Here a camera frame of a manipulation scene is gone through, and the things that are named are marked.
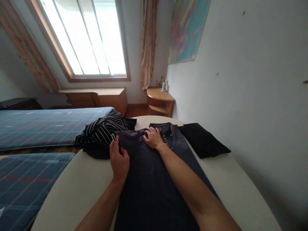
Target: map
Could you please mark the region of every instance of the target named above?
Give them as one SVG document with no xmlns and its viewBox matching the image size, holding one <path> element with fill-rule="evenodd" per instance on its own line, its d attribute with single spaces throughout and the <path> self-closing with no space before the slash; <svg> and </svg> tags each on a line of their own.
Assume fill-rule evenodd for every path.
<svg viewBox="0 0 308 231">
<path fill-rule="evenodd" d="M 196 58 L 210 0 L 174 0 L 168 64 Z"/>
</svg>

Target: wall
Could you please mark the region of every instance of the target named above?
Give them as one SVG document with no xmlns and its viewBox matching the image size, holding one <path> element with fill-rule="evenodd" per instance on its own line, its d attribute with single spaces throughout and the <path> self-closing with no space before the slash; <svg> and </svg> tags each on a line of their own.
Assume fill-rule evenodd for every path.
<svg viewBox="0 0 308 231">
<path fill-rule="evenodd" d="M 232 150 L 285 230 L 307 225 L 307 9 L 212 0 L 196 60 L 167 70 L 173 117 Z"/>
<path fill-rule="evenodd" d="M 44 108 L 63 101 L 59 94 L 45 94 L 34 76 L 18 58 L 9 37 L 0 29 L 0 101 L 18 97 L 37 97 Z"/>
<path fill-rule="evenodd" d="M 122 1 L 124 27 L 127 42 L 127 52 L 129 66 L 131 72 L 131 82 L 100 82 L 100 83 L 69 83 L 57 63 L 52 51 L 50 50 L 42 32 L 31 15 L 24 0 L 11 0 L 16 10 L 19 12 L 24 23 L 27 25 L 29 32 L 32 34 L 34 41 L 49 64 L 52 72 L 58 79 L 62 88 L 93 88 L 93 87 L 126 87 L 127 98 L 129 104 L 147 103 L 146 91 L 141 90 L 141 58 L 140 58 L 140 19 L 141 19 L 141 2 L 140 0 Z M 167 73 L 167 53 L 168 40 L 164 40 L 168 34 L 169 25 L 164 23 L 166 18 L 171 15 L 166 15 L 165 5 L 170 6 L 168 0 L 161 0 L 158 5 L 158 37 L 155 57 L 155 79 L 160 78 L 160 75 L 166 76 Z"/>
</svg>

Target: hand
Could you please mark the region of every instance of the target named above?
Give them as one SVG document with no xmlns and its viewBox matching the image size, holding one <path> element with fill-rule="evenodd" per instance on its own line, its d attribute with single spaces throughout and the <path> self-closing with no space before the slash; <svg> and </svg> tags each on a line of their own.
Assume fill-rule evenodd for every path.
<svg viewBox="0 0 308 231">
<path fill-rule="evenodd" d="M 144 132 L 148 134 L 148 138 L 144 135 L 143 139 L 147 145 L 150 146 L 150 148 L 157 149 L 157 147 L 159 147 L 161 144 L 165 144 L 160 136 L 158 128 L 155 129 L 153 127 L 149 127 Z"/>
<path fill-rule="evenodd" d="M 129 156 L 125 149 L 121 148 L 119 152 L 119 136 L 116 136 L 115 142 L 112 141 L 110 146 L 110 162 L 113 170 L 113 180 L 121 182 L 126 180 L 129 170 Z"/>
</svg>

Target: window frame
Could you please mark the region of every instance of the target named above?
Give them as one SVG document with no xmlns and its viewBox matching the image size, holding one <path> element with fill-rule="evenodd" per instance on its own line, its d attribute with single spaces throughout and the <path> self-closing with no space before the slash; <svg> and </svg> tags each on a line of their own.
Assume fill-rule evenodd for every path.
<svg viewBox="0 0 308 231">
<path fill-rule="evenodd" d="M 128 53 L 127 53 L 127 44 L 125 37 L 125 28 L 124 28 L 124 19 L 122 12 L 122 1 L 115 0 L 116 12 L 118 15 L 120 36 L 122 42 L 122 51 L 125 62 L 126 74 L 74 74 L 73 69 L 66 58 L 66 55 L 62 49 L 62 46 L 53 30 L 51 23 L 47 17 L 43 6 L 41 5 L 40 0 L 25 0 L 32 16 L 37 22 L 41 32 L 43 33 L 52 53 L 54 54 L 56 60 L 58 61 L 65 77 L 70 83 L 77 82 L 118 82 L 118 81 L 131 81 Z"/>
</svg>

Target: white table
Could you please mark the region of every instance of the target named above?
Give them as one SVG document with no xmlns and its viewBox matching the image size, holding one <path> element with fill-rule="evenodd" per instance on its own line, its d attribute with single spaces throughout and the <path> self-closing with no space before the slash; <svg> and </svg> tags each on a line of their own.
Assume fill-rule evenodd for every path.
<svg viewBox="0 0 308 231">
<path fill-rule="evenodd" d="M 150 123 L 184 124 L 162 116 L 139 116 L 136 119 L 136 130 L 148 127 Z M 281 230 L 265 200 L 231 155 L 199 159 L 191 150 L 222 203 L 242 230 Z M 78 152 L 48 194 L 32 231 L 74 230 L 107 188 L 112 176 L 109 160 L 96 160 L 82 150 Z"/>
</svg>

